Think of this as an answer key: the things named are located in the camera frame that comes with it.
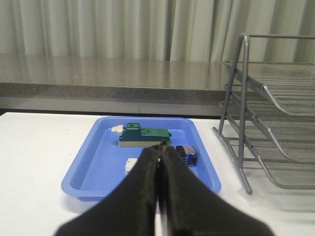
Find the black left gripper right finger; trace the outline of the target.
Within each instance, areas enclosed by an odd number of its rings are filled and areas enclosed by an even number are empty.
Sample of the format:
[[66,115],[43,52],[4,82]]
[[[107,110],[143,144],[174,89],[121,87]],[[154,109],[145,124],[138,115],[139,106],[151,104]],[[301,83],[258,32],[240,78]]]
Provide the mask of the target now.
[[177,151],[159,147],[159,208],[166,236],[271,236],[263,222],[241,212],[206,187]]

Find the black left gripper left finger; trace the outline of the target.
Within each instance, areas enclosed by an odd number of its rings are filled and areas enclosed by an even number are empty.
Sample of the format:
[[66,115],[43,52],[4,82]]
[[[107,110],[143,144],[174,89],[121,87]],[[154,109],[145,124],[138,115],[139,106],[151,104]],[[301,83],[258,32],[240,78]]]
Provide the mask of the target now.
[[153,236],[157,204],[156,146],[142,150],[125,179],[101,202],[60,226],[57,236]]

